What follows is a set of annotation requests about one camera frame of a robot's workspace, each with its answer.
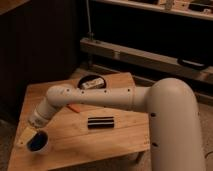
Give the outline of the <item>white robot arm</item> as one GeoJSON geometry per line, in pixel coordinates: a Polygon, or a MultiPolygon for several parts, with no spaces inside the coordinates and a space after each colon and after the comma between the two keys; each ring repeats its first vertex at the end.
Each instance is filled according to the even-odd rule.
{"type": "Polygon", "coordinates": [[[69,84],[54,85],[33,110],[18,145],[27,144],[68,104],[146,112],[152,171],[206,171],[197,100],[179,79],[161,79],[150,87],[76,89],[69,84]]]}

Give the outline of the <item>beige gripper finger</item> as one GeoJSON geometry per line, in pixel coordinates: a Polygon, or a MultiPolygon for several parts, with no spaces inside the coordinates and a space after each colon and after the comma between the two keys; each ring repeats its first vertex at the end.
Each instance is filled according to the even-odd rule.
{"type": "Polygon", "coordinates": [[[18,147],[25,146],[36,135],[36,133],[37,133],[36,129],[32,127],[26,127],[17,141],[17,146],[18,147]]]}

